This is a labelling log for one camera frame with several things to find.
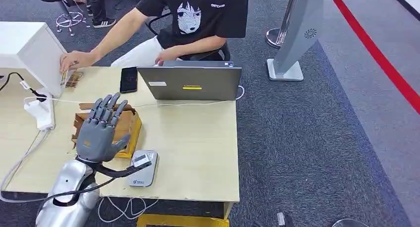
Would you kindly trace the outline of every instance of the sneaker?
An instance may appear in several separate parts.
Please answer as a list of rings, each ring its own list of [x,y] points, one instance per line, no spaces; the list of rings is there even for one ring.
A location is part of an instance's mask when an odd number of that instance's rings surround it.
[[[93,11],[92,11],[91,5],[87,5],[86,9],[88,11],[88,16],[93,16]]]
[[[115,19],[106,18],[103,21],[93,21],[93,27],[94,28],[104,28],[113,26],[117,21]]]

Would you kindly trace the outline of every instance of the robotic finger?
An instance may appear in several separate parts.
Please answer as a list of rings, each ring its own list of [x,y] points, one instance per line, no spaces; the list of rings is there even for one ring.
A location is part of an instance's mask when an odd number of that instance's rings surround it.
[[[114,106],[117,103],[117,100],[120,97],[120,93],[117,92],[112,97],[111,101],[108,104],[108,107],[105,110],[104,116],[101,119],[101,122],[108,123],[109,117],[112,116],[112,112],[114,111]]]
[[[115,127],[117,125],[118,122],[118,118],[122,113],[122,110],[124,109],[124,107],[128,104],[128,100],[124,100],[121,102],[121,104],[119,104],[119,107],[117,108],[117,110],[114,113],[114,116],[111,119],[110,125]]]
[[[98,110],[95,113],[95,117],[94,119],[97,120],[101,120],[104,110],[106,110],[106,108],[108,107],[108,102],[111,100],[112,96],[111,95],[107,95],[101,102],[101,104],[98,107]]]
[[[93,105],[91,111],[89,112],[89,116],[88,116],[88,119],[87,119],[89,121],[88,123],[90,123],[90,121],[95,117],[96,110],[98,109],[101,102],[102,102],[102,98],[99,98],[99,99],[96,100],[96,102]]]

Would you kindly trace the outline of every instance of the smartphone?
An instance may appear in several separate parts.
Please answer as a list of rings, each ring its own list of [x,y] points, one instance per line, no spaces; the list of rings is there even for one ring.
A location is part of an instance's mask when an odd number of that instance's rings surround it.
[[[137,91],[137,68],[127,67],[121,70],[121,82],[119,84],[120,93]]]

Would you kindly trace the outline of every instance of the robotic arm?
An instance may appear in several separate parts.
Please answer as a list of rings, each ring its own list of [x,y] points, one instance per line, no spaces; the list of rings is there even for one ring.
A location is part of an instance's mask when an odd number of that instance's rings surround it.
[[[114,112],[119,93],[98,99],[84,121],[76,141],[77,157],[64,164],[36,219],[37,227],[82,227],[99,200],[99,188],[116,178],[126,177],[151,165],[147,156],[138,157],[126,170],[115,171],[102,165],[111,161],[128,144],[125,135],[112,144],[115,126],[127,100]],[[97,185],[95,174],[111,177]]]

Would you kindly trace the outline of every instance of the white device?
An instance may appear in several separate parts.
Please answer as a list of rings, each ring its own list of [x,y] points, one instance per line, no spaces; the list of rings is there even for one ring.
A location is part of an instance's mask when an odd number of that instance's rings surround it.
[[[41,95],[46,95],[47,98],[52,98],[51,93],[49,92],[38,93]],[[54,129],[54,106],[51,99],[46,99],[43,102],[34,100],[32,102],[25,103],[23,108],[37,119],[37,128],[39,130]]]
[[[66,52],[44,22],[0,22],[0,73],[2,68],[28,70],[53,96],[63,92],[60,56]],[[65,81],[70,78],[67,73]]]
[[[131,165],[134,165],[137,162],[137,159],[141,158],[143,155],[147,155],[152,164],[144,168],[142,171],[138,171],[129,175],[127,177],[127,182],[130,186],[147,187],[153,183],[156,165],[158,162],[158,153],[153,150],[137,150],[133,154],[133,158],[131,159]]]

